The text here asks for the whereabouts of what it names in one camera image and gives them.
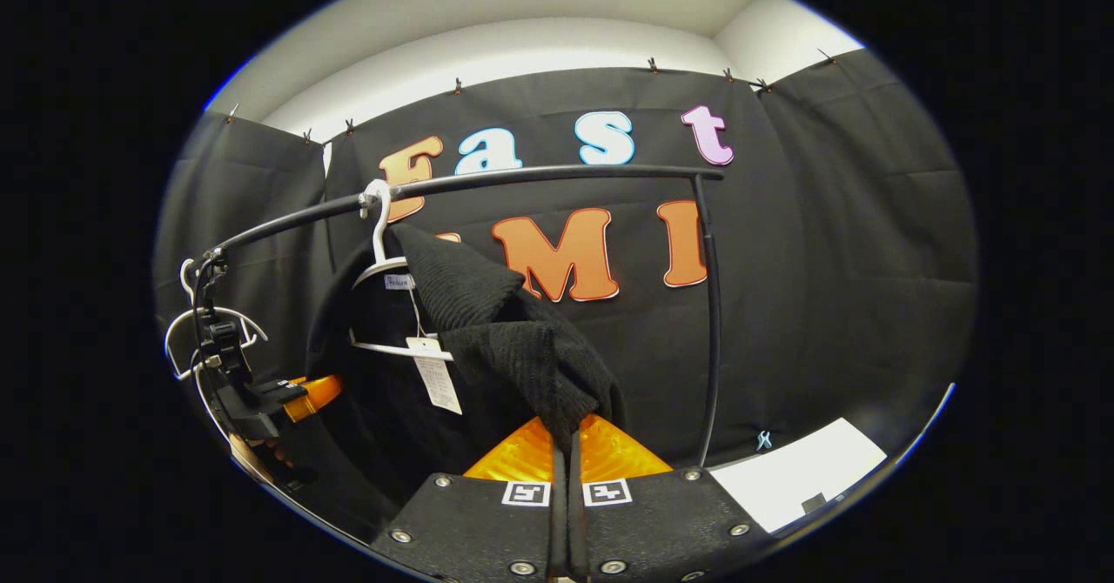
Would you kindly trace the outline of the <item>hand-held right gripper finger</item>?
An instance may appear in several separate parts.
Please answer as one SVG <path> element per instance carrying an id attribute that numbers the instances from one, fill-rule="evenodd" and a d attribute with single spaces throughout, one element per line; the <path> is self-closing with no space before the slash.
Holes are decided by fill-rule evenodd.
<path id="1" fill-rule="evenodd" d="M 570 468 L 574 579 L 711 582 L 775 545 L 707 468 L 673 469 L 607 420 L 582 420 Z"/>
<path id="2" fill-rule="evenodd" d="M 540 418 L 469 472 L 434 472 L 371 548 L 438 582 L 553 582 L 567 567 L 567 480 Z"/>

